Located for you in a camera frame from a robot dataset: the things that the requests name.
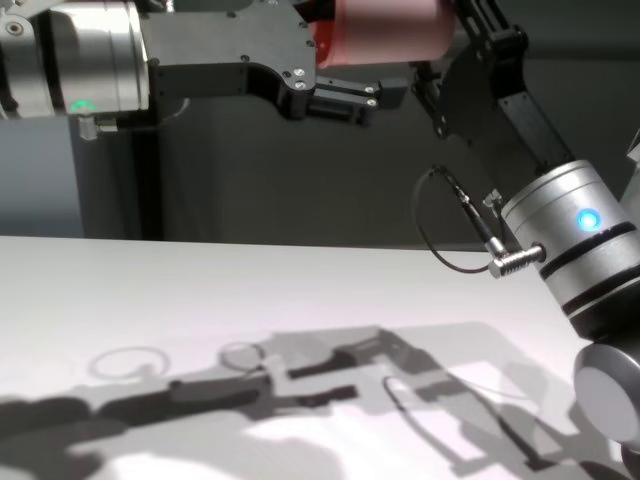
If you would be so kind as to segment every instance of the cable connector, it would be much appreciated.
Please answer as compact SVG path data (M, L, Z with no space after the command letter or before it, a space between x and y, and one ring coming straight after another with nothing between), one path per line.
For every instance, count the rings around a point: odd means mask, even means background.
M494 278L507 277L513 273L524 270L529 265L537 262L544 262L547 257L542 245L533 245L528 250L521 250L515 253L507 253L495 257L489 264L489 271Z

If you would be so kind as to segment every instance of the white tabletop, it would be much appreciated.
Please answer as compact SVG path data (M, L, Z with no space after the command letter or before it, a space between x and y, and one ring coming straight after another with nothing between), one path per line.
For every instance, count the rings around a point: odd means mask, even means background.
M0 259L3 480L624 478L534 271L24 238Z

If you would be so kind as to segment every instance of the dark background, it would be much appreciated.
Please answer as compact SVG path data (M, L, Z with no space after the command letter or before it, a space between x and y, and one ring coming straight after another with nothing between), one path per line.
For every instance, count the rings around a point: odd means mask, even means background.
M576 156L591 160L621 195L626 148L640 126L640 2L502 5L531 38L531 92ZM411 76L403 65L325 73L359 81ZM128 135L93 144L71 138L85 234L139 238ZM165 235L178 241L415 247L409 197L430 164L447 164L478 200L491 189L461 142L436 138L412 97L398 111L380 112L370 128L288 122L258 98L196 100L162 129L161 152ZM476 247L445 188L434 183L427 197L423 220L437 243ZM5 225L0 219L0 233Z

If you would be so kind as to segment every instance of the black cable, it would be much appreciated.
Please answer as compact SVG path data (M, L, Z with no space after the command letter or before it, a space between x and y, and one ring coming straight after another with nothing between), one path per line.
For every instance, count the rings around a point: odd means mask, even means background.
M429 240L429 237L427 236L427 233L424 227L420 223L419 213L420 213L420 196L422 194L422 189L424 188L424 185L427 183L427 181L430 180L436 173L443 174L443 172L437 167L432 168L431 170L424 173L418 179L415 186L413 187L413 195L411 196L411 211L413 214L413 222L416 228L418 229L418 233L420 234L420 237L422 237L422 241L429 248L429 250L431 250L431 253L433 253L434 257L436 257L438 261L440 261L440 263L442 263L445 267L450 268L455 272L464 273L466 275L475 275L478 273L487 272L489 270L488 265L485 265L484 267L481 267L481 268L462 268L449 262L446 258L440 255L438 250L436 250L436 248L433 246L433 243L431 243L431 241Z

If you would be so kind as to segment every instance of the metal cylinder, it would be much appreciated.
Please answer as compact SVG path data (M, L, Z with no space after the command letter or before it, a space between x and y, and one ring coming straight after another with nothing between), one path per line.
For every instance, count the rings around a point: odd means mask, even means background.
M149 77L131 1L68 1L51 9L64 108L69 114L146 110Z
M637 328L594 343L575 364L576 398L606 437L640 451L640 332Z
M503 209L523 246L547 254L540 275L581 336L595 339L640 310L640 238L586 161L540 177Z

